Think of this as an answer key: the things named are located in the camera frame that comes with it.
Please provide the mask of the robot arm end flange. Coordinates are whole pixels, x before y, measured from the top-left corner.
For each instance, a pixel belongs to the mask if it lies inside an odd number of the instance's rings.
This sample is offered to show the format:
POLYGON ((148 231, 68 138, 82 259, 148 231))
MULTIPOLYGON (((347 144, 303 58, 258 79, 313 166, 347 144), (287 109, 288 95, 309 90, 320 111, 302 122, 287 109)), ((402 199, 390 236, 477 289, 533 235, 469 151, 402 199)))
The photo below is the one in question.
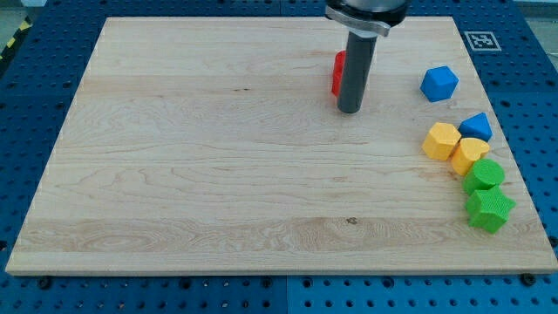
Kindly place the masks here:
POLYGON ((411 0, 327 0, 325 16, 361 38, 387 37, 402 23, 411 0))

